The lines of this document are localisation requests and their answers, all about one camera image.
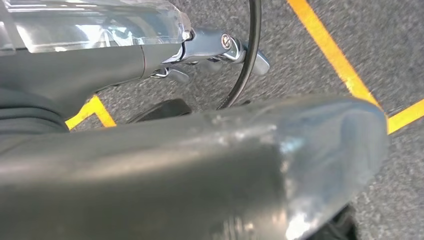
metal clamp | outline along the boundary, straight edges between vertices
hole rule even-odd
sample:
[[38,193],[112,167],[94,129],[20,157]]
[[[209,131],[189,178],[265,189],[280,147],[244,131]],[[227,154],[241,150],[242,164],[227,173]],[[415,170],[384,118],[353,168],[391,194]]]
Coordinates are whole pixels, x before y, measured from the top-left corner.
[[[194,28],[191,38],[182,43],[178,53],[164,64],[193,64],[207,62],[207,64],[241,64],[245,61],[248,46],[240,40],[231,37],[221,30],[208,28]],[[258,51],[253,73],[265,75],[270,70],[270,62],[265,55]],[[163,72],[155,74],[162,78]]]

yellow tape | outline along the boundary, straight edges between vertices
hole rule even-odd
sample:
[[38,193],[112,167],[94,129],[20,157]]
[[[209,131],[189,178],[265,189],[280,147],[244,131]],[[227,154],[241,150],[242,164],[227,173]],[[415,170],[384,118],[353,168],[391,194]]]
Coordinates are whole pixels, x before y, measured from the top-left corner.
[[[306,0],[287,0],[287,2],[324,53],[339,78],[346,84],[350,93],[356,98],[366,100],[381,108],[308,2]],[[424,99],[389,118],[387,131],[392,134],[423,116]]]
[[66,121],[66,125],[71,130],[92,114],[96,114],[105,127],[115,127],[117,125],[98,96],[93,96],[76,116]]
[[392,116],[388,120],[388,133],[392,134],[424,116],[424,99]]

black cable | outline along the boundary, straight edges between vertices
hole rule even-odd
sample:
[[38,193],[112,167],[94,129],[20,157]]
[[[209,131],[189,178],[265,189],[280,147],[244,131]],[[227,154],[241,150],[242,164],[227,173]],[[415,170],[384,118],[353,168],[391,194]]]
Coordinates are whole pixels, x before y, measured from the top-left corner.
[[217,110],[231,107],[240,97],[249,77],[252,74],[255,66],[256,56],[258,54],[259,42],[261,40],[261,25],[262,25],[262,0],[249,0],[250,6],[250,33],[249,46],[247,48],[246,57],[244,59],[243,68],[240,76],[237,79],[234,87],[224,101],[219,105]]

gray carpet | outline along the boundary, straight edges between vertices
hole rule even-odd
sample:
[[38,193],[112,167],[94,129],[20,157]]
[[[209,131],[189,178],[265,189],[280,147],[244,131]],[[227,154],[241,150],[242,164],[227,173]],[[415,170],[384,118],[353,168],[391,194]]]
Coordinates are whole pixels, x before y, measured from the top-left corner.
[[[172,0],[194,26],[215,26],[248,36],[246,0]],[[266,77],[253,77],[240,102],[296,95],[347,95],[344,84],[284,0],[263,1],[261,49],[272,62]],[[394,115],[424,98],[424,1],[311,0],[361,79]],[[148,79],[99,94],[118,124],[154,103],[183,98],[196,111],[214,109],[240,68],[207,73],[190,67],[188,85]],[[78,130],[99,127],[96,117]],[[390,155],[375,182],[354,200],[361,238],[424,239],[424,120],[391,136]]]

